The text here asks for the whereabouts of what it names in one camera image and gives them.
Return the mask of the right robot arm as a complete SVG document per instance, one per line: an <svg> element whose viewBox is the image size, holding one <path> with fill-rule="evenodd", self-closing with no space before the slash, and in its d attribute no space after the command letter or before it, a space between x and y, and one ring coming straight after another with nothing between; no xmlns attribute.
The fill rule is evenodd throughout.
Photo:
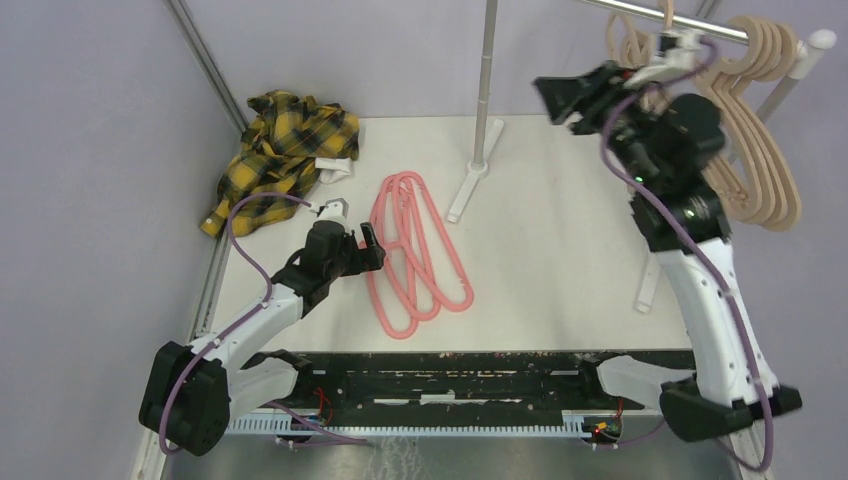
<svg viewBox="0 0 848 480"><path fill-rule="evenodd" d="M635 76L607 61L533 85L551 123L599 135L603 161L634 188L633 220L672 287L695 366L675 370L613 354L587 364L578 396L591 408L620 397L656 409L686 442L795 412L801 394L777 380L757 345L734 278L729 221L702 175L725 144L720 111L698 94L646 110L639 101L647 88L628 87Z"/></svg>

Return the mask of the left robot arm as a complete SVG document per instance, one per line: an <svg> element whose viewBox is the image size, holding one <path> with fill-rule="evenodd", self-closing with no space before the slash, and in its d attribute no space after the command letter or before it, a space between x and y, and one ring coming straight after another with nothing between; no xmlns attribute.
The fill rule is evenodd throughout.
<svg viewBox="0 0 848 480"><path fill-rule="evenodd" d="M269 277L266 291L218 333L155 354L139 422L157 433L166 455L208 453L229 424L275 400L293 407L313 397L313 378L292 356L262 352L273 337L305 318L341 277L377 271L386 251L369 222L362 236L336 220L317 220L304 246Z"/></svg>

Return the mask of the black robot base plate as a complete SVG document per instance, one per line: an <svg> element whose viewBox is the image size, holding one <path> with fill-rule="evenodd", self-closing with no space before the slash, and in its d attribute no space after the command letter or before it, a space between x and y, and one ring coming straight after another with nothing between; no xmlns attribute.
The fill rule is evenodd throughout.
<svg viewBox="0 0 848 480"><path fill-rule="evenodd" d="M612 351L299 352L280 404L316 409L332 427L555 426L564 411L654 408L609 395L594 374Z"/></svg>

